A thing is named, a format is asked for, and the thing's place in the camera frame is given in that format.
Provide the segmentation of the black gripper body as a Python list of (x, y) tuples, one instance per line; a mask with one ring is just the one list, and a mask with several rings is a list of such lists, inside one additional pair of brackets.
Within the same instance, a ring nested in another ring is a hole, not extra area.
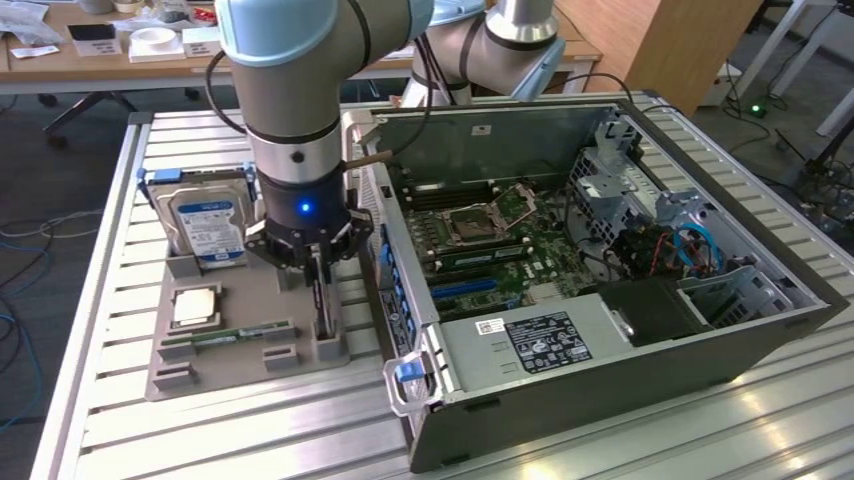
[(335, 239), (352, 220), (343, 170), (333, 169), (308, 183), (280, 182), (263, 172), (257, 177), (267, 213), (267, 250), (289, 251), (296, 244), (319, 243), (321, 230), (328, 240)]

